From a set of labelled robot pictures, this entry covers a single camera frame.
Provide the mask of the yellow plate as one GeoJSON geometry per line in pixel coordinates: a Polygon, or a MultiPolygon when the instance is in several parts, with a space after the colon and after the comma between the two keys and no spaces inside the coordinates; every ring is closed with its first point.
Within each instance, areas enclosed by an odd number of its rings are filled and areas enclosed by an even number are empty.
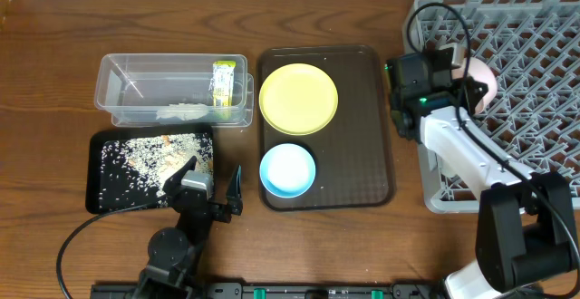
{"type": "Polygon", "coordinates": [[[266,77],[258,102],[263,118],[275,130],[304,136],[333,119],[339,97],[328,73],[312,64],[290,63],[266,77]]]}

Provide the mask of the green snack wrapper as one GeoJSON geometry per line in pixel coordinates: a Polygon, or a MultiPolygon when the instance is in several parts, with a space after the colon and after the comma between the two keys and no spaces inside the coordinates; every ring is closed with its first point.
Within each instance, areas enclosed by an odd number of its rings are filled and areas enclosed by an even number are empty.
{"type": "Polygon", "coordinates": [[[216,61],[213,63],[213,73],[209,89],[212,93],[213,105],[229,107],[232,105],[235,61],[216,61]]]}

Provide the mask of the food scraps rice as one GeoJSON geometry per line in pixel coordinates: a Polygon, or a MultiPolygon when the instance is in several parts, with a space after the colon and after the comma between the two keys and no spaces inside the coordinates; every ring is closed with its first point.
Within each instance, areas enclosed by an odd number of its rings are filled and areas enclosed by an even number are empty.
{"type": "Polygon", "coordinates": [[[164,182],[196,158],[195,169],[213,173],[213,140],[207,133],[108,140],[98,158],[99,207],[114,209],[156,201],[165,206],[164,182]]]}

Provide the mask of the pink bowl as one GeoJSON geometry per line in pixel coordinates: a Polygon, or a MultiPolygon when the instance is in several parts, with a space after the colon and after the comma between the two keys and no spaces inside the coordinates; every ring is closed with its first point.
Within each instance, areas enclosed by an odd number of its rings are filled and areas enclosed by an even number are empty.
{"type": "Polygon", "coordinates": [[[474,114],[483,112],[486,107],[492,102],[498,92],[498,82],[491,69],[481,60],[471,58],[468,68],[468,75],[476,82],[483,82],[488,86],[483,98],[475,107],[474,114]]]}

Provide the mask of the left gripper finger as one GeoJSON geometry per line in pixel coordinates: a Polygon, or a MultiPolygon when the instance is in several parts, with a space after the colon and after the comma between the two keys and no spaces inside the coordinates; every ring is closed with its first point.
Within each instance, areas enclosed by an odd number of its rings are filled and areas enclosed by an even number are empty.
{"type": "Polygon", "coordinates": [[[243,200],[241,196],[241,166],[238,165],[230,180],[226,192],[227,206],[231,213],[240,216],[243,211],[243,200]]]}
{"type": "Polygon", "coordinates": [[[195,169],[196,164],[197,158],[192,156],[180,169],[165,180],[162,190],[167,197],[172,197],[178,191],[181,187],[181,180],[188,171],[195,169]]]}

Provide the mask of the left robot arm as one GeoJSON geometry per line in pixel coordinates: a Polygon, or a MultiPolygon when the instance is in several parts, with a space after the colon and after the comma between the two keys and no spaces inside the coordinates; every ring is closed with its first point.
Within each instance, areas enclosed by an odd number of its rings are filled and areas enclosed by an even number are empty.
{"type": "Polygon", "coordinates": [[[195,170],[191,158],[168,177],[162,190],[169,207],[179,213],[174,227],[162,228],[148,243],[149,261],[140,273],[133,298],[196,298],[203,291],[193,285],[198,261],[212,224],[229,223],[243,211],[241,168],[236,167],[226,192],[226,203],[213,195],[213,178],[195,170]]]}

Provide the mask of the light blue bowl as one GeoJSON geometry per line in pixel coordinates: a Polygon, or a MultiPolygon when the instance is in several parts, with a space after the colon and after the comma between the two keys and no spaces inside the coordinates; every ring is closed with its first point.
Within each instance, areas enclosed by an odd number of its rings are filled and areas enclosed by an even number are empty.
{"type": "Polygon", "coordinates": [[[267,193],[278,198],[297,198],[314,184],[314,157],[294,143],[276,145],[261,159],[259,177],[267,193]]]}

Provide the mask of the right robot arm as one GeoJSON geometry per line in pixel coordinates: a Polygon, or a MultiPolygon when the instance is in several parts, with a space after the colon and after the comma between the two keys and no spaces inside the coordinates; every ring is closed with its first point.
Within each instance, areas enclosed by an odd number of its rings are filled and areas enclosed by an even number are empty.
{"type": "Polygon", "coordinates": [[[498,91],[479,59],[447,48],[387,61],[399,135],[434,152],[478,201],[476,258],[446,276],[445,298],[538,298],[531,285],[579,270],[570,189],[516,161],[471,119],[498,91]]]}

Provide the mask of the white tissue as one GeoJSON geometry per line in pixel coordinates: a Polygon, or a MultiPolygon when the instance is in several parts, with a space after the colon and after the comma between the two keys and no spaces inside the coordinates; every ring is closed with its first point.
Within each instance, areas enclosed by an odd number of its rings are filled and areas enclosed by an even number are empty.
{"type": "Polygon", "coordinates": [[[208,115],[208,112],[209,107],[205,104],[170,104],[169,106],[162,107],[156,112],[156,119],[192,121],[208,115]]]}

